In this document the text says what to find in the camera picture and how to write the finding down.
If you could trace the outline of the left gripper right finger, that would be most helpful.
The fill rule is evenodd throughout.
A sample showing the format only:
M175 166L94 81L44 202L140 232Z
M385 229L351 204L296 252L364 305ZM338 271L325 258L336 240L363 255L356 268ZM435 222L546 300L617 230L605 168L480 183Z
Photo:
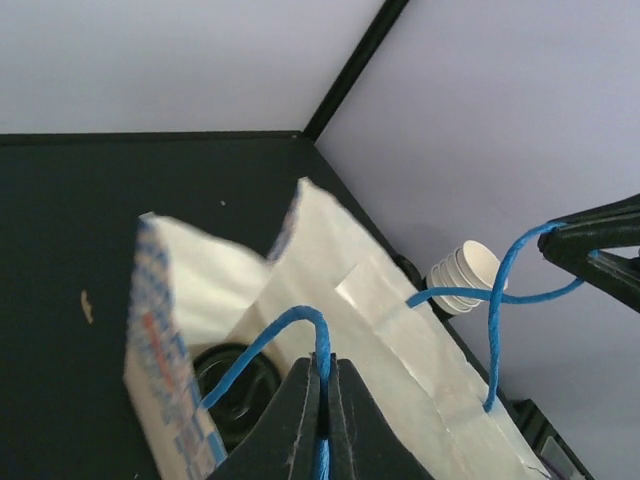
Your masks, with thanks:
M328 383L329 477L428 480L388 424L355 365L334 357Z

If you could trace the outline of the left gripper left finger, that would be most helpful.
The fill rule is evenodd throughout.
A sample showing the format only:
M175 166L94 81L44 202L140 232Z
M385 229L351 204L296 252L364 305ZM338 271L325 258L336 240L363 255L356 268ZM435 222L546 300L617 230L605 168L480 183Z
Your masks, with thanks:
M212 480L312 480L317 474L320 377L314 357L296 360L255 427Z

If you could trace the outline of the black plastic cup lid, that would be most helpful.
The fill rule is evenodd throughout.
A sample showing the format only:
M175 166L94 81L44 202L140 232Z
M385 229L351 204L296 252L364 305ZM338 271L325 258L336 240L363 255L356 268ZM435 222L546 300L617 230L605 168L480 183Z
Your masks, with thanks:
M217 386L246 348L246 345L240 343L224 343L209 348L196 358L195 377L204 396ZM249 435L281 381L282 377L273 362L259 353L229 390L209 409L228 453Z

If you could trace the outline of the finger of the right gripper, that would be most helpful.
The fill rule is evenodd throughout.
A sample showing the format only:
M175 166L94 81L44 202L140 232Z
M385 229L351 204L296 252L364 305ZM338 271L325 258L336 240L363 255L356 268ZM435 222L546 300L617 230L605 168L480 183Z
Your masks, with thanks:
M616 248L639 247L639 197L585 210L557 220L539 237L543 257L584 282L639 310L639 257Z

